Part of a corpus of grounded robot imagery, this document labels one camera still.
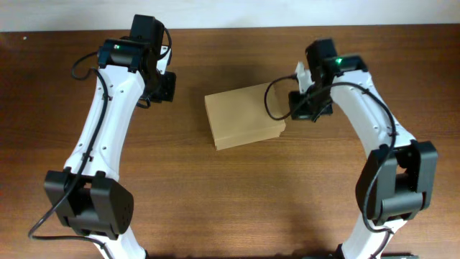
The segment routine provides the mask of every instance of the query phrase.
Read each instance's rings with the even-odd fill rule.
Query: wooden table
[[[33,242],[27,231],[50,206],[46,172],[63,167],[92,102],[95,77],[75,81],[71,65],[106,38],[127,33],[0,34],[0,257],[101,257],[88,243]],[[290,74],[306,62],[307,45],[333,37],[340,53],[362,55],[403,126],[439,151],[431,207],[386,251],[458,258],[460,25],[174,29],[171,35],[175,100],[134,111],[120,165],[120,182],[136,201],[132,228],[149,253],[321,253],[349,236],[366,158],[337,106],[317,123],[288,119],[280,138],[216,152],[203,99]],[[293,89],[293,83],[277,86],[283,104]],[[53,216],[39,233],[72,231]]]

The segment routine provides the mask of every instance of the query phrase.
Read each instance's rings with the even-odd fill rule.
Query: brown cardboard box
[[[206,111],[217,150],[279,137],[284,120],[271,119],[264,106],[268,83],[205,96]],[[267,96],[272,114],[281,117],[275,90]]]

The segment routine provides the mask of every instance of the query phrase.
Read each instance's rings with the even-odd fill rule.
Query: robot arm
[[[417,142],[391,114],[396,139],[394,150],[390,150],[389,158],[384,160],[393,138],[392,125],[387,112],[370,96],[385,105],[362,59],[356,55],[339,57],[332,40],[318,40],[306,52],[311,71],[305,70],[302,63],[296,68],[300,89],[289,95],[291,117],[315,122],[321,115],[331,114],[331,103],[335,102],[349,118],[368,157],[356,185],[356,200],[362,212],[364,200],[368,201],[367,218],[358,218],[350,238],[339,245],[335,256],[380,258],[394,233],[420,210],[428,208],[438,157],[436,149],[430,142]],[[340,83],[351,84],[338,86]],[[397,175],[397,166],[406,172]],[[370,195],[366,197],[370,186]],[[364,220],[374,230],[387,231],[370,231]]]
[[[78,235],[101,241],[103,248],[96,247],[105,259],[148,258],[130,227],[134,198],[118,183],[119,161],[135,106],[147,108],[151,101],[173,100],[175,74],[166,72],[171,49],[162,46],[164,32],[170,41],[161,22],[136,15],[129,37],[105,41],[98,51],[98,72],[107,86],[109,101],[89,160],[81,177],[76,178],[104,105],[100,78],[83,132],[64,171],[49,171],[45,179],[52,204],[63,197],[68,182],[78,179],[71,195],[56,209],[57,216]]]

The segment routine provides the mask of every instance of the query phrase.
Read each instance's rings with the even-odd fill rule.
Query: white wall
[[[460,23],[460,0],[0,0],[0,31]]]

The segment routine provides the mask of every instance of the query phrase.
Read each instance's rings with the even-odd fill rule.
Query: black bracket
[[[173,101],[175,74],[157,70],[165,26],[154,17],[134,16],[128,37],[121,40],[108,39],[98,52],[98,64],[118,65],[128,68],[131,73],[140,72],[145,88],[140,100],[146,102]]]
[[[315,82],[306,93],[299,91],[289,93],[289,106],[292,111],[304,98],[330,86],[336,76],[342,76],[348,71],[367,71],[366,64],[358,55],[338,56],[332,39],[316,40],[305,50],[311,80]],[[309,119],[312,122],[324,114],[332,114],[331,91],[323,91],[314,98],[302,104],[291,114],[292,119]]]
[[[411,141],[399,147],[380,166],[388,146],[369,154],[366,165],[356,184],[356,200],[362,211],[366,191],[375,174],[379,173],[371,190],[367,205],[367,217],[376,225],[392,219],[413,219],[430,206],[438,153],[431,142]],[[396,174],[396,167],[405,168]]]
[[[68,169],[48,171],[45,190],[52,204],[64,195],[65,187],[74,178],[75,174]],[[133,196],[99,171],[96,176],[81,176],[56,214],[63,226],[71,227],[78,235],[97,234],[116,240],[128,229],[133,211]]]

